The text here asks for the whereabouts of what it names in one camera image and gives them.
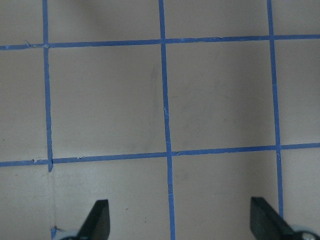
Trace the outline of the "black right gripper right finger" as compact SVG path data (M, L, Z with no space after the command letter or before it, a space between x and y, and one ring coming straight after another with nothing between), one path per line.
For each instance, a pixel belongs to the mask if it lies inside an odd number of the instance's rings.
M256 240L303 240L263 197L250 199L250 230Z

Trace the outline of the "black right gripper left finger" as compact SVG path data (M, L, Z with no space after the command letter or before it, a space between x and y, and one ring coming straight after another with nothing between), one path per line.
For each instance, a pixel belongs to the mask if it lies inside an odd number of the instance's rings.
M97 200L76 235L77 240L107 240L111 222L109 201Z

